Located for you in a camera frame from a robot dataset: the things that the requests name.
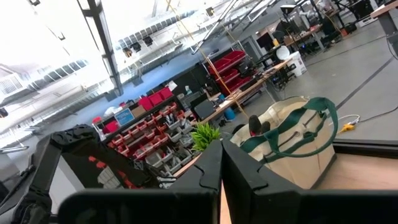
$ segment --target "blue container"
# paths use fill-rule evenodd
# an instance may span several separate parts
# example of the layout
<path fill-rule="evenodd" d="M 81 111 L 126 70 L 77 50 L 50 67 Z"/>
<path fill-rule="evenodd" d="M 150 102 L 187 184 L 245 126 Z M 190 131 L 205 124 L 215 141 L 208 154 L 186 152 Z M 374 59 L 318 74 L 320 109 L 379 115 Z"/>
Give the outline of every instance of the blue container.
<path fill-rule="evenodd" d="M 218 98 L 221 100 L 225 100 L 225 96 L 222 94 Z M 228 108 L 227 110 L 224 111 L 224 116 L 227 120 L 235 119 L 235 113 L 231 108 Z"/>

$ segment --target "blue sign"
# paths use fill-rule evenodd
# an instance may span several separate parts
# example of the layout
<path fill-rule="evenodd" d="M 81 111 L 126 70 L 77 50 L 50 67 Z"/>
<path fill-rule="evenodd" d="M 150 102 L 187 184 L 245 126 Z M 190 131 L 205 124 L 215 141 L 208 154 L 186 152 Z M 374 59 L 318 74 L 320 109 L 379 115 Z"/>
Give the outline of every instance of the blue sign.
<path fill-rule="evenodd" d="M 134 116 L 132 115 L 129 108 L 126 108 L 118 112 L 117 114 L 114 115 L 114 117 L 116 118 L 116 121 L 119 122 L 120 126 L 124 126 L 128 122 L 134 120 Z"/>

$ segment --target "canvas tote bag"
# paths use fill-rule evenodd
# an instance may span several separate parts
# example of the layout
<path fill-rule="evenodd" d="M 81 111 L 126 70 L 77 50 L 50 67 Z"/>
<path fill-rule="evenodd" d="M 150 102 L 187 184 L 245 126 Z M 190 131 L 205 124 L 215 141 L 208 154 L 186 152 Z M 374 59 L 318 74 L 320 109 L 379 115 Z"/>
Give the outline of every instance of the canvas tote bag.
<path fill-rule="evenodd" d="M 333 130 L 325 123 L 328 110 Z M 231 138 L 251 157 L 303 189 L 311 188 L 333 157 L 331 145 L 338 130 L 333 102 L 327 98 L 291 97 L 273 104 L 259 116 L 271 130 L 250 137 L 249 125 Z"/>

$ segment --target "ceiling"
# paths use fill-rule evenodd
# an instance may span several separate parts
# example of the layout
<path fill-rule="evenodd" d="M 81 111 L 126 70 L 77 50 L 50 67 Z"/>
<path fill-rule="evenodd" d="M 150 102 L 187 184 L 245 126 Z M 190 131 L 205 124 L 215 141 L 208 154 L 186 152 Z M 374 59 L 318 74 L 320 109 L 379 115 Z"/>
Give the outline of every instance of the ceiling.
<path fill-rule="evenodd" d="M 225 25 L 228 26 L 245 15 L 251 9 L 250 6 L 258 1 L 260 0 L 239 1 L 230 12 Z M 102 93 L 112 89 L 108 73 L 77 1 L 40 0 L 41 3 L 36 7 L 26 2 L 7 1 L 6 7 L 0 7 L 0 19 L 10 21 L 6 27 L 8 35 L 0 37 L 0 47 L 6 49 L 0 53 L 0 83 L 2 77 L 4 79 L 10 71 L 16 72 L 18 77 L 22 77 L 23 82 L 30 83 L 26 86 L 33 87 L 34 95 L 7 105 L 8 109 L 15 112 L 15 116 L 0 120 L 4 124 L 0 127 L 0 141 L 10 136 L 13 136 L 14 140 L 26 137 L 31 134 L 31 127 L 47 124 L 50 118 L 58 116 L 59 113 L 70 114 L 71 108 L 80 108 L 74 105 L 82 105 L 81 102 L 89 104 Z M 191 46 L 204 38 L 218 18 L 217 15 L 220 15 L 229 3 L 228 0 L 171 0 L 177 14 L 184 15 L 180 17 L 192 32 L 191 36 L 181 25 L 177 25 L 177 20 L 172 19 L 175 13 L 167 7 L 166 0 L 102 2 L 123 82 L 190 50 Z M 205 15 L 205 9 L 210 6 L 215 8 L 213 18 Z M 21 14 L 24 19 L 18 19 L 18 16 L 14 15 L 16 10 L 23 12 Z M 157 24 L 162 27 L 151 35 L 154 44 L 147 47 L 140 40 L 142 50 L 126 59 L 119 41 L 150 26 L 159 28 Z M 48 72 L 57 67 L 83 59 L 87 62 L 85 68 L 48 82 L 41 89 L 31 85 L 32 81 L 37 82 L 50 77 Z M 13 140 L 4 141 L 0 147 L 7 145 L 6 142 Z"/>

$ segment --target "yellow cable connector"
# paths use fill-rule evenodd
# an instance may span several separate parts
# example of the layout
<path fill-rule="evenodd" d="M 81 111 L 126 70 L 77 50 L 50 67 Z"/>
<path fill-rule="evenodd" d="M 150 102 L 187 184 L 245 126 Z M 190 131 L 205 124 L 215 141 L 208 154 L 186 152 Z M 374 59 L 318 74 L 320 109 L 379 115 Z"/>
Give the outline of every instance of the yellow cable connector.
<path fill-rule="evenodd" d="M 351 130 L 354 130 L 354 129 L 355 129 L 355 126 L 353 124 L 344 124 L 343 128 L 337 134 L 340 134 L 340 133 L 343 133 L 343 132 L 346 132 L 346 131 L 351 131 Z"/>

